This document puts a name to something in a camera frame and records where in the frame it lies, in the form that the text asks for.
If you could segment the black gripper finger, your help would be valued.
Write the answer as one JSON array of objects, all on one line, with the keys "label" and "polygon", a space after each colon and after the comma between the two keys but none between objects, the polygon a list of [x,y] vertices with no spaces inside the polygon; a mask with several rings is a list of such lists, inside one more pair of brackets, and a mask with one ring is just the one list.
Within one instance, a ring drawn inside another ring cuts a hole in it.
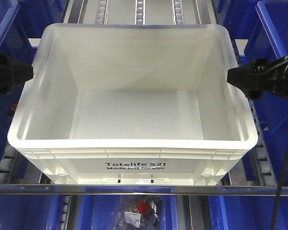
[{"label": "black gripper finger", "polygon": [[31,65],[18,62],[6,54],[0,54],[0,94],[10,94],[34,76]]}]

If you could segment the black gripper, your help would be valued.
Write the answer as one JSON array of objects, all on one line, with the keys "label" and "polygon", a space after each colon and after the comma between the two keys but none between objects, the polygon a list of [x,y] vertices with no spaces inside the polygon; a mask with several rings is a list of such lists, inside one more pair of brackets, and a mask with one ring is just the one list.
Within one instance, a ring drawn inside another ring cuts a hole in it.
[{"label": "black gripper", "polygon": [[253,59],[244,66],[229,69],[227,82],[250,100],[262,99],[264,92],[288,100],[288,57],[283,62],[281,58],[271,62],[266,58]]}]

